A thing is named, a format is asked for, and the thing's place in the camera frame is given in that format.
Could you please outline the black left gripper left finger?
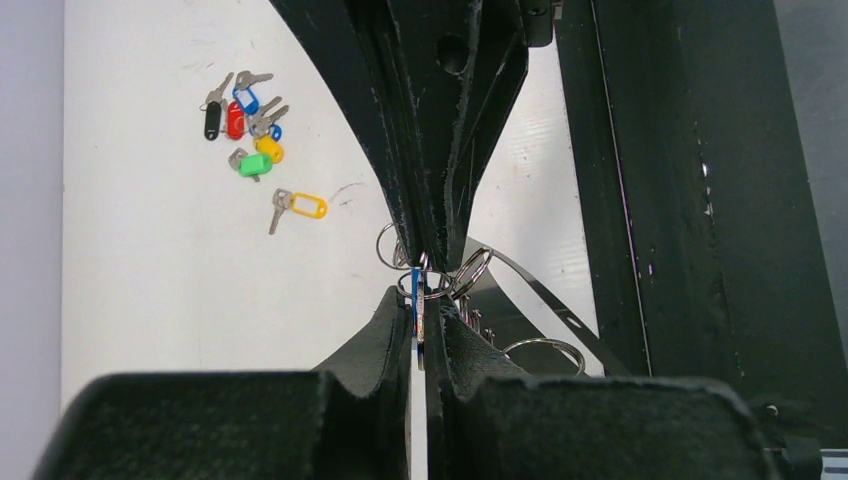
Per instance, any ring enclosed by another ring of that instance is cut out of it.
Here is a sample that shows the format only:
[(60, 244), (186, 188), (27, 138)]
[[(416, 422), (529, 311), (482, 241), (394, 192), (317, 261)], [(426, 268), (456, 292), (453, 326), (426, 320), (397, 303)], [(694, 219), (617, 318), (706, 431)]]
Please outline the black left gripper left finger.
[(406, 479), (411, 322), (396, 288), (311, 370), (122, 373), (70, 403), (37, 479)]

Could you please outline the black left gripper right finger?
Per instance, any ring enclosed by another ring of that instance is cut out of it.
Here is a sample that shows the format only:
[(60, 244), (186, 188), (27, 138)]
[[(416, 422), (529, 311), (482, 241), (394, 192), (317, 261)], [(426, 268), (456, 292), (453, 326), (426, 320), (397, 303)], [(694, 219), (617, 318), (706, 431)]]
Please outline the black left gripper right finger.
[(425, 307), (433, 479), (772, 479), (743, 401), (699, 379), (533, 376), (471, 330), (452, 302)]

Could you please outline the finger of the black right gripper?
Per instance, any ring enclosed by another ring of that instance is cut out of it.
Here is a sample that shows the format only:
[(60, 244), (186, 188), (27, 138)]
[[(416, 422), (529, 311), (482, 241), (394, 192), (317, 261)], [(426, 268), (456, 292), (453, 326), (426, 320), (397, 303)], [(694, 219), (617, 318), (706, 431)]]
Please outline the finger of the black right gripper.
[(438, 271), (461, 263), (482, 174), (528, 70), (517, 1), (403, 1), (390, 9), (402, 70), (403, 235)]
[(411, 122), (397, 72), (386, 1), (275, 1), (330, 90), (379, 182), (407, 255), (435, 255), (414, 187)]

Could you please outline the blue capped silver key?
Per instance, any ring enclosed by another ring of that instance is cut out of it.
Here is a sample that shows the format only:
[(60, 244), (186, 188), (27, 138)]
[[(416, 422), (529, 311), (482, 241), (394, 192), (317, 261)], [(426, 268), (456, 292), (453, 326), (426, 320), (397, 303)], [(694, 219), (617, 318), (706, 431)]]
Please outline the blue capped silver key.
[(413, 314), (413, 341), (414, 349), (417, 358), (417, 366), (419, 371), (425, 370), (424, 360), (424, 308), (425, 308), (425, 284), (422, 279), (423, 273), (421, 267), (415, 267), (411, 272), (411, 301)]

